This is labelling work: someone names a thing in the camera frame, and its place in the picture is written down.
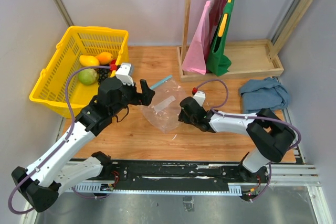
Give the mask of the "clear zip top bag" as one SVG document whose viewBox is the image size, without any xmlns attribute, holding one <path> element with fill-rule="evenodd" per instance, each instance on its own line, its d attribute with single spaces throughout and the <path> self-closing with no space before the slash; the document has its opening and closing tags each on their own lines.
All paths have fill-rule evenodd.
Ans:
<svg viewBox="0 0 336 224">
<path fill-rule="evenodd" d="M 186 98 L 186 92 L 172 75 L 154 84 L 151 89 L 155 95 L 149 106 L 142 106 L 143 116 L 163 133 L 179 127 L 180 102 Z"/>
</svg>

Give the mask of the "green cabbage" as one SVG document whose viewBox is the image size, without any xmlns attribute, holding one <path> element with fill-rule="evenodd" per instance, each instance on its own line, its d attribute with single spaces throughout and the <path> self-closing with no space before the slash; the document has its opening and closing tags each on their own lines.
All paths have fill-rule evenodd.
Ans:
<svg viewBox="0 0 336 224">
<path fill-rule="evenodd" d="M 78 81 L 83 85 L 89 86 L 97 82 L 98 74 L 94 69 L 84 69 L 78 73 Z"/>
</svg>

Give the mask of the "yellow plastic basket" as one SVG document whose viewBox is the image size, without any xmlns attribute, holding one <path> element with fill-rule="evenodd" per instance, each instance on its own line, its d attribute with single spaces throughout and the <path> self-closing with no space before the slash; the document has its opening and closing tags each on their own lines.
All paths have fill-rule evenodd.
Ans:
<svg viewBox="0 0 336 224">
<path fill-rule="evenodd" d="M 77 115 L 92 97 L 97 94 L 98 84 L 83 85 L 71 74 L 81 68 L 81 55 L 96 56 L 109 52 L 116 64 L 129 62 L 129 33 L 126 30 L 99 26 L 70 26 L 49 64 L 29 95 L 32 102 L 42 104 L 65 118 L 70 118 L 70 109 Z"/>
</svg>

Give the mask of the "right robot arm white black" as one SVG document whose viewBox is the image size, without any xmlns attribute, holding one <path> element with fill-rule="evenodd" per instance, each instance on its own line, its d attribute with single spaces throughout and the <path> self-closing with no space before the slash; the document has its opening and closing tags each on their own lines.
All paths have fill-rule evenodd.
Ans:
<svg viewBox="0 0 336 224">
<path fill-rule="evenodd" d="M 282 161 L 296 137 L 290 125 L 270 109 L 251 114 L 232 114 L 214 109 L 206 111 L 193 97 L 183 99 L 180 107 L 178 120 L 202 132 L 231 132 L 251 138 L 255 149 L 243 157 L 236 172 L 244 182 L 254 179 L 259 170 L 270 162 Z"/>
</svg>

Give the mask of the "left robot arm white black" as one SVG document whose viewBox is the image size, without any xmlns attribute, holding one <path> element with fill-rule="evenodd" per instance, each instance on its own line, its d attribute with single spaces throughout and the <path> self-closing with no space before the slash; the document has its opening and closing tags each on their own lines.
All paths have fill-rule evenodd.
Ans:
<svg viewBox="0 0 336 224">
<path fill-rule="evenodd" d="M 43 212 L 51 207 L 67 189 L 89 178 L 108 179 L 112 175 L 111 157 L 103 152 L 93 153 L 83 163 L 65 168 L 67 162 L 88 142 L 109 126 L 117 114 L 130 105 L 148 106 L 155 91 L 145 80 L 136 85 L 122 83 L 117 77 L 107 78 L 87 106 L 72 121 L 65 134 L 37 161 L 27 168 L 12 171 L 14 191 L 29 202 L 32 209 Z"/>
</svg>

